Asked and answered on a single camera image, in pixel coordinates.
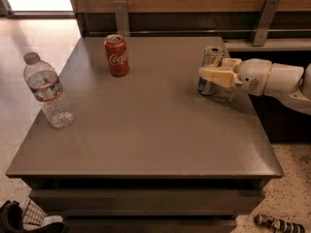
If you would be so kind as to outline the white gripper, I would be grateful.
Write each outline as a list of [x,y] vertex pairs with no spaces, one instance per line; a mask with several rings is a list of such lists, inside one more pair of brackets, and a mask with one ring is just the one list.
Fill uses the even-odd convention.
[[223,58],[219,68],[201,67],[198,74],[202,79],[222,87],[239,85],[243,92],[261,96],[271,69],[272,62],[269,60],[253,58],[242,62],[239,58]]

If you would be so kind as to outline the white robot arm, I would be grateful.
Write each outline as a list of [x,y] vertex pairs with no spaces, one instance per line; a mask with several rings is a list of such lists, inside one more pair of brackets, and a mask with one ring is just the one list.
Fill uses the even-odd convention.
[[236,86],[255,96],[270,96],[294,111],[311,115],[310,67],[252,58],[223,58],[201,67],[199,77],[225,88]]

